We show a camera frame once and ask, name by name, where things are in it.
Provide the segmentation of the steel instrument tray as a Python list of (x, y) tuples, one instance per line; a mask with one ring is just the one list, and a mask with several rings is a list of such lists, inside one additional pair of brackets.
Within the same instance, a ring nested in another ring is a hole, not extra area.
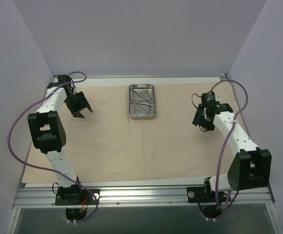
[(152, 84), (129, 85), (129, 116), (132, 119), (155, 118), (155, 88)]

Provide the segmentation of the steel surgical scissors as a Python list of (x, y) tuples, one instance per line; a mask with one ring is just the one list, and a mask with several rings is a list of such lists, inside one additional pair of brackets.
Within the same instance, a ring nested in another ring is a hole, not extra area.
[(153, 102), (152, 99), (144, 96), (144, 95), (141, 95), (140, 93), (138, 92), (133, 92), (133, 96), (134, 98), (138, 99), (138, 100), (141, 100), (141, 101), (147, 101), (147, 102)]

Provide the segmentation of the beige surgical wrap cloth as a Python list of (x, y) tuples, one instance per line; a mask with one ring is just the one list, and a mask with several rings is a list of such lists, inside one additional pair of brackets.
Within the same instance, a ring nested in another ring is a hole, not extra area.
[(83, 88), (92, 110), (72, 117), (62, 106), (65, 151), (81, 182), (110, 182), (214, 176), (226, 173), (234, 155), (220, 156), (224, 137), (192, 124), (198, 98), (213, 89), (221, 102), (238, 110), (231, 85), (212, 82), (155, 86), (156, 116), (132, 119), (127, 86)]

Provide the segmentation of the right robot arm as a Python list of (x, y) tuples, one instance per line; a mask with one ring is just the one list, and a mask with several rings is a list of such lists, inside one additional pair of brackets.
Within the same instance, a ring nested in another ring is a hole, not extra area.
[(202, 188), (205, 200), (213, 201), (219, 192), (255, 189), (269, 184), (271, 152), (261, 149), (249, 138), (230, 105), (217, 101), (213, 91), (201, 95), (192, 124), (206, 132), (218, 129), (225, 138), (224, 146), (229, 146), (234, 154), (228, 172), (217, 172)]

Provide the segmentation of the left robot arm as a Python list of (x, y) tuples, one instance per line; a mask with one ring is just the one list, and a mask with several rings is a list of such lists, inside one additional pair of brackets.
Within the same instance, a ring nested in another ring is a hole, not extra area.
[(67, 137), (59, 117), (62, 105), (66, 105), (72, 117), (84, 118), (84, 109), (93, 112), (83, 92), (76, 90), (75, 82), (68, 75), (57, 75), (46, 89), (46, 96), (38, 110), (27, 117), (32, 143), (51, 163), (51, 171), (57, 174), (57, 196), (66, 197), (72, 204), (79, 204), (84, 198), (79, 179), (73, 171), (64, 146)]

